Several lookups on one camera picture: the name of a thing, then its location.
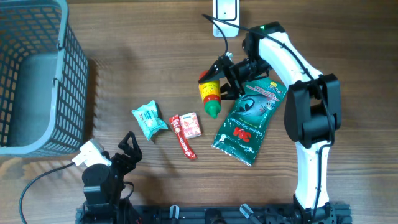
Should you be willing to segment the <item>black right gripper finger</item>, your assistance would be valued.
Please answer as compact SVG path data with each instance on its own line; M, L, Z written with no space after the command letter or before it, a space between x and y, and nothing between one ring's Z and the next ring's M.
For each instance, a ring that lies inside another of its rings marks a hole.
M213 65L208 69L208 71L199 78L198 82L207 83L224 78L226 76L224 70L233 65L234 63L229 57L219 56Z
M221 100L237 100L240 96L245 95L245 91L242 88L242 85L232 86L229 83L225 83L220 87Z

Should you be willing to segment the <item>red sauce bottle green cap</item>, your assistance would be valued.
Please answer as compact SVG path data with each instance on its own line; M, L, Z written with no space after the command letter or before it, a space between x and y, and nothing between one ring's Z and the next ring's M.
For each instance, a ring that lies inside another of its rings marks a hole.
M198 88L206 113L216 119L221 111L220 81L202 83L198 85Z

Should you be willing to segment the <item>green 3M gloves packet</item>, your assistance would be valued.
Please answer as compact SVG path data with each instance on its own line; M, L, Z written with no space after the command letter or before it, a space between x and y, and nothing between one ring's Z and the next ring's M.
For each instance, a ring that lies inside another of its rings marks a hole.
M244 91L245 94L234 102L212 147L252 166L269 121L283 102L287 88L265 78L245 83Z

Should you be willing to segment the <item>pale teal tissue packet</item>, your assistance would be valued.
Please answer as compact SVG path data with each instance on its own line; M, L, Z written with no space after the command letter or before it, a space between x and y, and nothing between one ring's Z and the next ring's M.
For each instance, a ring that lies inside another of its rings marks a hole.
M166 123L160 119L154 100L138 109L131 111L148 141L161 129L168 129Z

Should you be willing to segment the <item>red Nescafe stick sachet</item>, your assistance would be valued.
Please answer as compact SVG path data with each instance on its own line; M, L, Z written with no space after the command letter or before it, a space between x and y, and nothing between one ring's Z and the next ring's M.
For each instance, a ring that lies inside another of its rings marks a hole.
M196 154L194 151L191 149L191 147L188 144L187 139L184 136L183 129L181 126L180 118L179 115L175 115L169 119L171 127L176 134L178 143L180 144L180 147L182 148L182 151L185 155L186 158L190 160L194 160L197 158Z

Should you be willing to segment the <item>red white small packet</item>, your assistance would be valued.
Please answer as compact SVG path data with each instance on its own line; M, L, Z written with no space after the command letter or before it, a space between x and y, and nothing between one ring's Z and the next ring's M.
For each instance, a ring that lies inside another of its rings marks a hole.
M195 112L179 116L184 136L187 139L201 136L200 124Z

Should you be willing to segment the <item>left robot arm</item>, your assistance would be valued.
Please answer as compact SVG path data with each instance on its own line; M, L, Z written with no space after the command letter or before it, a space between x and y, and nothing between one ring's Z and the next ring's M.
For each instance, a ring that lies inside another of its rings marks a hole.
M83 193L86 201L76 210L76 223L142 223L142 218L130 203L129 196L122 198L121 192L132 182L124 176L136 168L142 152L132 131L118 144L123 153L113 157L104 152L111 165L94 164L82 174Z

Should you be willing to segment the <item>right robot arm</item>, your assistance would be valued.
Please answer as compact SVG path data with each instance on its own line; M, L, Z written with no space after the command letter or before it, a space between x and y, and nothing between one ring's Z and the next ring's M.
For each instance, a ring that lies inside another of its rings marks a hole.
M234 63L225 52L202 73L199 84L222 78L220 99L233 108L213 146L251 166L269 120L285 104L284 126L297 150L294 201L265 208L264 223L336 223L337 207L327 193L327 162L341 126L340 83L324 75L295 49L285 29L272 22L248 29L242 43L247 57Z

